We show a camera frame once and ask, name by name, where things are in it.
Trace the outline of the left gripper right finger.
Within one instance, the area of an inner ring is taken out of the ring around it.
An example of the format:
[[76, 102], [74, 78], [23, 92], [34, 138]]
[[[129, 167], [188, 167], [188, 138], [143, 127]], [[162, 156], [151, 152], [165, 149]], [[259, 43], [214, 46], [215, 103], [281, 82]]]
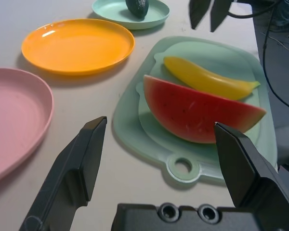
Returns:
[[289, 216], [289, 191], [243, 133], [222, 123], [214, 132], [221, 171], [235, 206]]

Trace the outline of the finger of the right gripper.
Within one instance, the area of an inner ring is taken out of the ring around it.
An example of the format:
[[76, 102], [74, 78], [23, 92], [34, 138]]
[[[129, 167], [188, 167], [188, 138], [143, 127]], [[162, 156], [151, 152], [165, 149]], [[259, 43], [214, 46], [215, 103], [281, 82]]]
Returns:
[[213, 33], [222, 24], [231, 7], [231, 0], [214, 0], [210, 11], [210, 31]]
[[190, 0], [189, 1], [189, 19], [192, 29], [201, 22], [210, 6], [210, 0]]

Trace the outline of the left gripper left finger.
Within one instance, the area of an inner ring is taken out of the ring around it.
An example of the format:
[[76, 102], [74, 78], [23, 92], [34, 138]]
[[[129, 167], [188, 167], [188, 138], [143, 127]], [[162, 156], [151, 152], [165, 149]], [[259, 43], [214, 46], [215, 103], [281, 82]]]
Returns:
[[106, 125], [105, 116], [87, 122], [60, 152], [20, 230], [70, 230], [76, 210], [92, 198]]

